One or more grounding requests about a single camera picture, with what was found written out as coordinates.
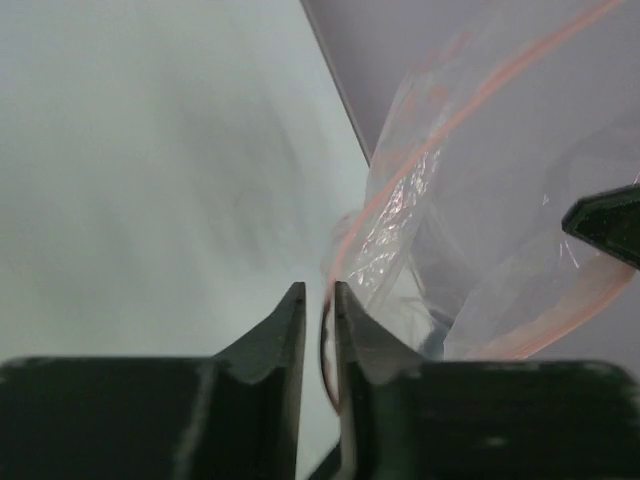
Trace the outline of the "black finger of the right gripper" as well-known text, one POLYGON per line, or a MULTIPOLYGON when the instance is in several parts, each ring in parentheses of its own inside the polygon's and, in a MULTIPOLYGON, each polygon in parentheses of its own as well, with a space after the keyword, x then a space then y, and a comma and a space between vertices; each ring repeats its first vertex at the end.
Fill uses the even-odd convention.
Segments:
POLYGON ((638 184, 578 199, 561 225, 569 236, 639 269, 638 184))

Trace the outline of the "clear zip top bag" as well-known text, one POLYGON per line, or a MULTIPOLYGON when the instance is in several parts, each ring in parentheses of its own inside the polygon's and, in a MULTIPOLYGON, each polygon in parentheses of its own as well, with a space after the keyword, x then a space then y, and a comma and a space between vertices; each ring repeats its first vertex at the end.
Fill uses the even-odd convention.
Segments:
POLYGON ((490 1, 401 82, 323 269, 430 359, 638 364, 638 271, 561 222, 639 183, 639 5, 490 1))

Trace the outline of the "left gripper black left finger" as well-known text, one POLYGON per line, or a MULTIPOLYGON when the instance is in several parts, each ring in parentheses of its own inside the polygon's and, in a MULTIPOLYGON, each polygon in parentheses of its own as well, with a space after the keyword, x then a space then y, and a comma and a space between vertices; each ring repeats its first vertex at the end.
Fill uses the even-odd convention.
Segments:
POLYGON ((1 366, 5 479, 292 479, 306 290, 210 357, 22 357, 1 366))

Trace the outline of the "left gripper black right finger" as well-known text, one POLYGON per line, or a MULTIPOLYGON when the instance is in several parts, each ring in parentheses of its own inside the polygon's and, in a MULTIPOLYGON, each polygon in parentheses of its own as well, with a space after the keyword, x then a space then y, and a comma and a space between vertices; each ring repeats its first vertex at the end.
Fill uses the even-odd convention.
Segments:
POLYGON ((317 479, 635 479, 639 386, 594 361, 434 362, 334 286, 337 446, 317 479))

